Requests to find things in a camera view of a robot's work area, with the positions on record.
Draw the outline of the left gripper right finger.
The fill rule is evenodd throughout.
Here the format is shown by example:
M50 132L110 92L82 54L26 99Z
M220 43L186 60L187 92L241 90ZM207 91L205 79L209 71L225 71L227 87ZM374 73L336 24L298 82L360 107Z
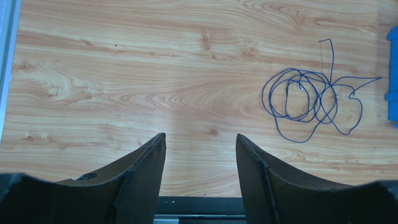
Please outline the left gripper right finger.
M398 182L358 186L306 173L236 137L236 161L249 224L395 224Z

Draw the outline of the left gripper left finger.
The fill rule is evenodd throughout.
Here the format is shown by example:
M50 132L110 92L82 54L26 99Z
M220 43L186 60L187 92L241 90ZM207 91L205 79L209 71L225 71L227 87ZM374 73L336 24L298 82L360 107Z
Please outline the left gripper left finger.
M25 173L0 176L3 224L151 224L159 200L166 139L78 179L49 182Z

